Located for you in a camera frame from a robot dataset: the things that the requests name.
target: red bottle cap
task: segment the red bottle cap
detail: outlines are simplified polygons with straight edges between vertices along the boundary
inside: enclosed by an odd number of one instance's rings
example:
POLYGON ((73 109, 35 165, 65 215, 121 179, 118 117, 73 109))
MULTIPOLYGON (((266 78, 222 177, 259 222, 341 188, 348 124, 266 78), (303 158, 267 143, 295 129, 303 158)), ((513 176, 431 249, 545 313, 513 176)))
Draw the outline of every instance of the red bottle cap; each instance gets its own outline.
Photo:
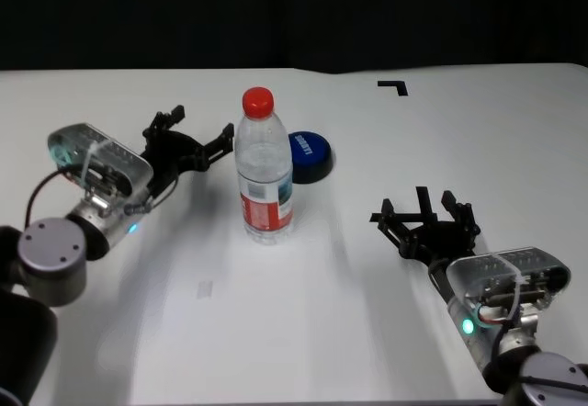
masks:
POLYGON ((274 96, 264 87, 247 89, 243 94, 243 110, 249 118, 267 118, 274 111, 274 96))

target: red label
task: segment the red label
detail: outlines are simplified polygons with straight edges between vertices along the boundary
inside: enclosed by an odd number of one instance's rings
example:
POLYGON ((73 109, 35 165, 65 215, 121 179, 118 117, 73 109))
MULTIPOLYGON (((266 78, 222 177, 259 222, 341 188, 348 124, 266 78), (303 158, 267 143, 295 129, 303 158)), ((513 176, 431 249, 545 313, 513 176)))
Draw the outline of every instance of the red label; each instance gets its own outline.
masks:
POLYGON ((292 211, 284 218, 279 217, 279 206, 277 202, 264 203, 255 202, 241 194, 243 204, 243 215, 245 221, 261 231, 273 231, 286 227, 292 219, 292 211))

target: black cable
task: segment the black cable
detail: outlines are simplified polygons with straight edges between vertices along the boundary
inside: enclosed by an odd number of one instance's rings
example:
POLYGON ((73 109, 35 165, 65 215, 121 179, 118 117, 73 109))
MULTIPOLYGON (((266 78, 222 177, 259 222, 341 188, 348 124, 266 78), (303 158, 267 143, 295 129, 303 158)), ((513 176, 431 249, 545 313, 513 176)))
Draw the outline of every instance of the black cable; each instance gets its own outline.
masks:
POLYGON ((503 326, 500 327, 500 331, 498 332, 498 334, 496 334, 496 337, 494 338, 494 342, 492 343, 492 354, 491 354, 491 360, 490 360, 491 362, 496 362, 496 359, 498 358, 498 351, 500 348, 500 342, 502 341, 502 339, 504 338, 504 335, 508 332, 508 330, 513 328, 515 326, 515 324, 518 322, 520 312, 521 312, 521 306, 519 305, 518 307, 516 307, 514 309, 513 318, 505 320, 503 323, 503 326))
POLYGON ((65 165, 64 167, 60 167, 52 174, 49 174, 45 176, 45 178, 43 178, 43 180, 35 187, 33 193, 30 195, 30 198, 28 199, 27 212, 25 214, 25 229, 30 225, 30 213, 33 209, 33 202, 35 202, 35 198, 37 197, 41 189, 45 187, 47 183, 49 183, 55 176, 69 174, 71 172, 77 172, 78 170, 82 170, 83 167, 84 166, 82 164, 65 165))
POLYGON ((179 175, 176 175, 175 180, 174 180, 174 184, 172 185, 172 188, 170 189, 170 191, 164 197, 162 197, 159 201, 157 201, 155 204, 150 204, 149 202, 147 202, 147 200, 145 200, 145 202, 143 202, 142 204, 135 204, 135 205, 129 204, 129 205, 125 206, 125 208, 124 208, 125 214, 127 216, 147 214, 147 213, 150 213, 152 210, 157 209, 169 197, 171 197, 172 194, 175 192, 175 189, 177 188, 177 184, 179 183, 179 179, 180 179, 179 175))
POLYGON ((429 266, 427 267, 427 275, 429 275, 429 280, 431 281, 431 283, 433 284, 433 286, 435 287, 435 289, 437 291, 439 291, 439 285, 433 279, 433 274, 439 268, 441 268, 443 265, 448 264, 450 262, 451 262, 451 259, 449 259, 448 257, 446 257, 445 259, 436 259, 436 255, 435 255, 433 257, 433 260, 431 261, 431 264, 429 264, 429 266))
POLYGON ((164 201, 166 201, 169 197, 172 196, 172 194, 175 192, 175 189, 177 188, 177 183, 179 183, 179 181, 180 181, 180 177, 179 177, 179 175, 176 175, 174 185, 172 186, 170 191, 167 193, 167 195, 165 195, 159 201, 157 201, 157 203, 153 204, 151 206, 151 210, 157 209, 159 206, 161 206, 164 203, 164 201))
POLYGON ((567 381, 549 380, 548 378, 535 377, 520 377, 518 381, 520 383, 526 383, 527 385, 551 386, 552 388, 574 390, 576 392, 588 394, 588 387, 586 385, 576 385, 574 383, 568 383, 567 381))

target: plastic water bottle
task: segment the plastic water bottle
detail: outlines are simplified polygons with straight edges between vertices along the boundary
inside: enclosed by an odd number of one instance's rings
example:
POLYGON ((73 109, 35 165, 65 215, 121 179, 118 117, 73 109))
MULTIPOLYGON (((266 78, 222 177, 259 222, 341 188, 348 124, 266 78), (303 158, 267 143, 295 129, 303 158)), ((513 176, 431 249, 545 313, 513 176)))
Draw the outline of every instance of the plastic water bottle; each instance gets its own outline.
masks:
POLYGON ((243 94, 244 116, 235 138, 235 159, 245 228, 265 244, 281 241, 292 221, 292 153, 288 133, 264 87, 243 94))

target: blue lid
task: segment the blue lid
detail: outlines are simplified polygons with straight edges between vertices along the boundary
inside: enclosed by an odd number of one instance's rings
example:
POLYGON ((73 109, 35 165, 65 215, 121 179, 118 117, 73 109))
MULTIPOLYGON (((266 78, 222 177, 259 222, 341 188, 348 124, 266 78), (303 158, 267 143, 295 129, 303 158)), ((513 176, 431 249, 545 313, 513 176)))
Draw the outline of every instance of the blue lid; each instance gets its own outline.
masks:
POLYGON ((325 178, 333 168, 329 142, 318 133, 301 131, 289 134, 292 149, 292 181, 309 184, 325 178))

